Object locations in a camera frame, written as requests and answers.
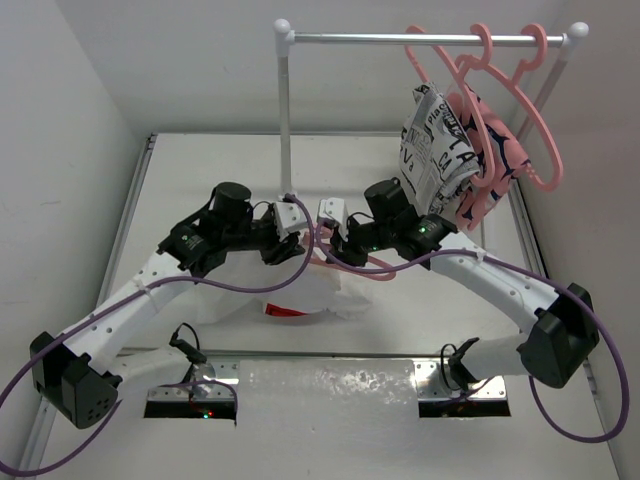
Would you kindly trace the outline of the white t shirt red print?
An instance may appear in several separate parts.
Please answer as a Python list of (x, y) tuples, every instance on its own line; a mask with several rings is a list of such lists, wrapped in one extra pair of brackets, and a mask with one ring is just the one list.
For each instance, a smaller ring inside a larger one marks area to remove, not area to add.
[[(257, 252), (227, 255), (223, 266), (207, 275), (209, 280), (243, 288), (265, 288), (290, 278), (301, 266), (300, 255), (277, 266), (267, 266)], [(292, 284), (274, 292), (246, 294), (214, 288), (195, 287), (196, 323), (210, 325), (254, 302), (261, 313), (269, 306), (301, 314), (331, 312), (349, 318), (372, 306), (364, 279), (311, 263)]]

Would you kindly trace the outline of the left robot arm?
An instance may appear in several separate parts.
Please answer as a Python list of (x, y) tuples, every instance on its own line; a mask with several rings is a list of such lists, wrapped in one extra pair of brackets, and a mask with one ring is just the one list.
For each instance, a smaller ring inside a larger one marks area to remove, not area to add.
[(178, 222), (140, 270), (83, 320), (52, 336), (37, 336), (29, 347), (35, 389), (76, 428), (106, 418), (117, 402), (157, 386), (177, 385), (203, 364), (203, 353), (180, 339), (127, 358), (118, 355), (174, 299), (194, 285), (232, 292), (241, 287), (213, 281), (209, 274), (230, 253), (256, 252), (279, 265), (310, 251), (300, 233), (311, 217), (293, 195), (254, 216), (250, 190), (238, 183), (217, 185), (208, 202)]

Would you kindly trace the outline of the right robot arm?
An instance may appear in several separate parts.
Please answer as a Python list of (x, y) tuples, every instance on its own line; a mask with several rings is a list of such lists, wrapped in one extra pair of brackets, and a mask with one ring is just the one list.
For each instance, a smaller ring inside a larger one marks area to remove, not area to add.
[(448, 389), (505, 375), (529, 375), (560, 389), (597, 346), (599, 333), (587, 313), (591, 297), (581, 286), (561, 289), (499, 266), (453, 223), (419, 214), (396, 178), (370, 186), (364, 197), (372, 214), (367, 223), (350, 217), (339, 198), (321, 201), (318, 220), (332, 231), (331, 259), (363, 267), (371, 253), (393, 249), (466, 287), (518, 327), (510, 337), (474, 337), (456, 347), (441, 373)]

